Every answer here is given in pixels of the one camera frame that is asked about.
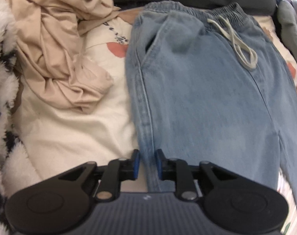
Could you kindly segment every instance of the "ribbed gray surface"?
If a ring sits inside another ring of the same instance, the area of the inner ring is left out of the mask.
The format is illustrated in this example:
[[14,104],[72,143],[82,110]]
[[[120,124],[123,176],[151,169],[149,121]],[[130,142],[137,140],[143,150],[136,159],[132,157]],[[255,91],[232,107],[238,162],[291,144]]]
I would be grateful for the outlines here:
[[64,235],[231,235],[210,222],[195,203],[173,193],[123,193],[101,203],[80,227]]

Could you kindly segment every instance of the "elastic waistband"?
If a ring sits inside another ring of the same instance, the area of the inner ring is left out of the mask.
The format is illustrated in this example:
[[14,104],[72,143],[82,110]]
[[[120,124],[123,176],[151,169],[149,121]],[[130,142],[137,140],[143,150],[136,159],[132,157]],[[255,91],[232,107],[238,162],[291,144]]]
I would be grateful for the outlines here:
[[159,13],[169,13],[170,11],[180,11],[195,16],[202,21],[207,28],[216,29],[212,24],[208,24],[207,19],[215,20],[221,27],[226,24],[219,18],[222,16],[230,21],[232,28],[244,26],[251,18],[248,16],[238,3],[231,3],[228,6],[216,8],[213,10],[200,10],[190,8],[174,1],[152,2],[144,7],[145,11],[154,11]]

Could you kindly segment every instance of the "crumpled fabric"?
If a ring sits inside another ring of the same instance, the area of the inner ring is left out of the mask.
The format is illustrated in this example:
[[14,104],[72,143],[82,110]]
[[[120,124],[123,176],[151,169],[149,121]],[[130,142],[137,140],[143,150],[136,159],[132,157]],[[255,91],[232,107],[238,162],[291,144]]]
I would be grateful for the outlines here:
[[115,18],[113,0],[6,0],[18,28],[21,73],[44,102],[90,113],[113,84],[81,37]]
[[291,51],[297,62],[297,14],[288,1],[280,2],[277,18],[282,27],[282,42]]

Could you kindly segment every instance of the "white fluffy blanket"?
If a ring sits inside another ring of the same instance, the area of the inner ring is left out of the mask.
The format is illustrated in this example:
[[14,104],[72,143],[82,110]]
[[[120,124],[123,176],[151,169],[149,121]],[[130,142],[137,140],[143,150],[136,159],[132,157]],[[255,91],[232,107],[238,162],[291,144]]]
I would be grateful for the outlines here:
[[5,0],[0,0],[0,235],[7,235],[11,232],[4,214],[7,199],[4,187],[6,163],[12,159],[13,153],[24,150],[11,123],[11,109],[14,106],[19,86],[18,79],[13,73],[15,64],[14,18]]

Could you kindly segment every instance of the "jeans seam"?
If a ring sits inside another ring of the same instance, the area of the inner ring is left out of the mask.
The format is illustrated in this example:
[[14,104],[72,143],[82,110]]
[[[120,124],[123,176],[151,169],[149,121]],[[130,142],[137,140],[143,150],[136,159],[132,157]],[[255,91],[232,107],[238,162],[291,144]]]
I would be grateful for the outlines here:
[[[153,150],[153,156],[154,156],[154,151],[155,151],[155,145],[154,145],[154,133],[153,133],[153,123],[152,123],[152,116],[151,116],[151,112],[150,112],[150,107],[149,107],[149,102],[148,102],[148,98],[147,98],[147,94],[146,94],[146,89],[145,89],[145,83],[144,83],[144,78],[143,78],[143,74],[142,74],[142,68],[140,66],[140,59],[137,55],[137,51],[136,51],[136,47],[135,47],[135,57],[136,57],[136,60],[137,60],[137,63],[138,63],[138,73],[139,73],[139,77],[140,77],[140,86],[137,86],[137,89],[139,91],[141,91],[141,95],[143,95],[144,97],[144,100],[145,100],[145,105],[142,106],[142,109],[145,109],[145,113],[147,114],[148,116],[148,120],[149,120],[149,130],[145,130],[145,135],[144,137],[147,139],[147,141],[149,142],[151,140],[151,144],[152,144],[152,150]],[[153,188],[155,190],[158,190],[160,191],[160,186],[158,184],[158,175],[157,175],[157,172],[155,172],[154,169],[151,168],[151,164],[150,163],[146,163],[146,168],[149,169],[149,174],[153,176],[152,178],[152,185],[153,185]]]
[[268,41],[270,43],[270,45],[272,46],[273,50],[278,54],[279,56],[279,59],[282,61],[282,64],[280,64],[280,66],[283,68],[283,70],[285,71],[285,73],[287,74],[287,77],[289,78],[289,82],[291,84],[291,86],[293,87],[294,89],[294,97],[297,99],[297,91],[296,91],[296,86],[295,86],[295,83],[294,83],[294,80],[292,78],[292,75],[287,67],[287,62],[286,60],[282,57],[281,53],[278,51],[278,49],[276,48],[276,46],[273,44],[272,41]]

